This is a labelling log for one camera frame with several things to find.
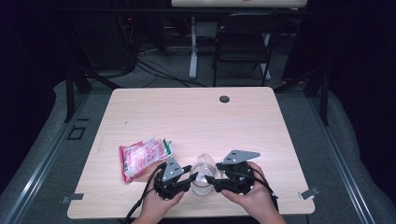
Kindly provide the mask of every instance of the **person's hand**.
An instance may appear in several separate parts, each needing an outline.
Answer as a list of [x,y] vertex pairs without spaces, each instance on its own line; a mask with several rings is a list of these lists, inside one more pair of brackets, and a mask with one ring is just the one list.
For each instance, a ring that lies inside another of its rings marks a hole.
[[[151,180],[148,190],[151,190],[153,188],[154,179]],[[156,224],[160,222],[160,220],[163,219],[169,209],[171,209],[173,206],[180,202],[183,195],[184,192],[181,191],[172,200],[165,200],[160,197],[157,192],[155,192],[155,189],[152,190],[148,195],[146,195],[145,199],[143,200],[143,206],[140,215],[134,220],[133,223]]]
[[[264,175],[262,168],[256,163],[252,161],[248,161],[247,163],[251,168]],[[253,174],[256,178],[263,180],[257,172],[253,172]],[[231,202],[241,205],[261,224],[286,223],[283,217],[276,211],[267,188],[257,181],[254,181],[253,189],[246,195],[235,194],[227,189],[222,190],[221,194]]]

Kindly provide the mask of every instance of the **table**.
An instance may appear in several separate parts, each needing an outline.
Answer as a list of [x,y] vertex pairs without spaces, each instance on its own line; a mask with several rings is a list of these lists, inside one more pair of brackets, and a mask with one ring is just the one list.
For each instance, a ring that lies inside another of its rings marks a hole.
[[[282,8],[298,8],[305,7],[307,0],[172,0],[172,7],[282,7]],[[196,48],[196,27],[195,17],[191,18],[191,63],[190,74],[191,79],[196,78],[198,54]],[[262,72],[265,70],[266,64],[261,64]]]
[[[222,95],[230,97],[230,102],[222,103]],[[260,165],[279,197],[280,213],[311,214],[315,210],[312,199],[299,197],[308,186],[272,89],[163,88],[113,91],[75,191],[83,198],[70,203],[67,215],[125,217],[146,183],[145,178],[123,183],[119,146],[153,136],[172,141],[181,166],[195,164],[203,153],[221,161],[232,149],[260,152],[252,161]],[[247,215],[214,190],[198,196],[190,189],[166,216]]]

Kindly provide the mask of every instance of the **transparent container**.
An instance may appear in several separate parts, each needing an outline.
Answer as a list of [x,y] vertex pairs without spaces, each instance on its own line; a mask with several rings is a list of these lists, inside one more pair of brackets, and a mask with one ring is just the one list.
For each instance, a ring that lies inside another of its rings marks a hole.
[[198,176],[195,181],[192,182],[191,188],[198,195],[206,195],[213,190],[213,185],[208,184],[205,175],[216,177],[219,173],[216,167],[215,161],[205,154],[198,157],[197,163],[195,163],[190,170],[190,175],[198,172]]

